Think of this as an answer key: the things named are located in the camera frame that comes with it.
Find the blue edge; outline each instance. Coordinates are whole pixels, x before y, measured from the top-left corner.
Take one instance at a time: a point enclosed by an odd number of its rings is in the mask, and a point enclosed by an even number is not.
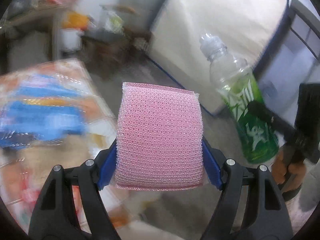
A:
[[[151,61],[159,69],[161,69],[167,76],[169,76],[175,83],[177,83],[180,87],[184,88],[171,75],[169,75],[169,73],[167,73],[167,71],[165,71],[161,66],[159,66],[153,60]],[[210,115],[212,115],[203,106],[201,107]],[[113,173],[116,170],[116,156],[117,156],[117,149],[116,149],[116,144],[114,144],[113,148],[110,149],[110,152],[105,162],[100,168],[100,177],[99,177],[99,181],[97,182],[97,186],[99,190],[102,190],[104,186],[110,183]],[[220,167],[216,162],[216,160],[214,159],[212,153],[210,152],[208,145],[203,140],[202,140],[202,156],[203,156],[204,168],[205,168],[205,171],[207,172],[209,181],[211,182],[212,185],[216,186],[218,190],[222,190],[223,182],[221,180]]]

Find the bottle neck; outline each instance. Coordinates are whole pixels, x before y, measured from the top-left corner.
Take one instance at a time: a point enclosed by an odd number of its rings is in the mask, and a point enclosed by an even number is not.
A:
[[[217,60],[218,58],[225,56],[228,54],[228,50],[226,47],[220,48],[219,50],[216,50],[214,53],[211,54],[211,56],[209,56],[207,58],[208,61],[214,62],[215,60]]]

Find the blue gripper pad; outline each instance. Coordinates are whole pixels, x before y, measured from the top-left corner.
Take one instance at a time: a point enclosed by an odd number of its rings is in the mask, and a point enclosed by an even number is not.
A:
[[[111,181],[114,171],[116,170],[116,156],[117,147],[116,143],[113,143],[109,150],[104,163],[100,167],[99,180],[97,186],[99,190],[102,190],[104,186],[108,185]],[[223,182],[221,180],[221,170],[213,157],[212,152],[210,152],[210,147],[202,140],[202,155],[204,168],[208,174],[209,180],[212,185],[215,185],[217,189],[222,190]]]

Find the pink object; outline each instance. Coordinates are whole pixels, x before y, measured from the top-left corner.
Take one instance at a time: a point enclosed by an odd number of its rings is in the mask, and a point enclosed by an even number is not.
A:
[[[203,124],[194,92],[123,83],[118,117],[117,187],[180,190],[203,184]]]

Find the plastic bottle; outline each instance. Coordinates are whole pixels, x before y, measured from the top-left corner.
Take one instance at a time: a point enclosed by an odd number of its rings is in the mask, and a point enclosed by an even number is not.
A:
[[[263,163],[278,152],[278,138],[265,122],[248,113],[250,101],[263,102],[257,82],[244,58],[234,57],[217,36],[206,34],[200,49],[210,65],[210,82],[221,94],[237,122],[245,158]]]

